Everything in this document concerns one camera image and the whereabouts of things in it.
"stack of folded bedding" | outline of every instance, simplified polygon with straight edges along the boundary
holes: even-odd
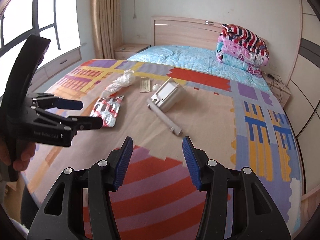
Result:
[[[219,62],[262,77],[260,67],[266,66],[269,51],[265,42],[253,32],[233,24],[222,24],[216,56]]]

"light blue floral bed sheet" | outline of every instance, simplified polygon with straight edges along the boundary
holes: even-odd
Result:
[[[232,79],[271,94],[263,78],[217,61],[215,51],[190,46],[153,46],[130,57],[128,60],[158,63],[196,70]]]

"patterned blanket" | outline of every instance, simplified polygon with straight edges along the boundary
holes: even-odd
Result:
[[[52,109],[62,116],[89,115],[103,89],[132,69],[138,77],[163,84],[169,77],[184,86],[188,96],[166,114],[227,168],[250,166],[278,206],[291,233],[300,225],[301,170],[295,139],[279,102],[257,88],[173,66],[91,60],[74,69],[48,92],[82,100],[82,112]],[[205,193],[192,185],[184,162],[181,138],[172,135],[140,93],[140,80],[122,89],[116,125],[80,131],[70,148],[37,145],[23,173],[28,190],[41,203],[64,168],[86,169],[119,146],[126,136],[135,144],[128,171],[118,192],[110,194],[122,240],[194,239],[201,220]],[[225,236],[232,228],[232,190],[228,191]],[[91,237],[86,195],[84,225]]]

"window frame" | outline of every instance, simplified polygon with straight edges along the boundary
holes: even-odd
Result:
[[[57,29],[56,0],[53,0],[54,22],[52,24],[47,25],[42,28],[39,28],[39,22],[38,22],[38,0],[32,0],[32,29],[20,34],[18,37],[14,38],[12,41],[8,42],[6,45],[4,45],[4,37],[3,37],[4,13],[3,13],[3,16],[2,16],[1,22],[0,22],[0,42],[1,42],[0,57],[2,57],[4,54],[6,54],[13,47],[17,46],[20,42],[26,40],[31,34],[40,36],[41,31],[44,31],[44,30],[49,29],[51,27],[54,27],[56,39],[57,39],[58,50],[61,50],[59,36],[58,36],[58,29]]]

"human hand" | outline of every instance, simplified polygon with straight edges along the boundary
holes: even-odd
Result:
[[[36,144],[29,142],[26,149],[21,153],[19,159],[13,162],[13,168],[16,171],[25,171],[29,165],[30,159],[35,155]],[[0,136],[0,160],[7,166],[11,164],[9,151],[4,139]]]

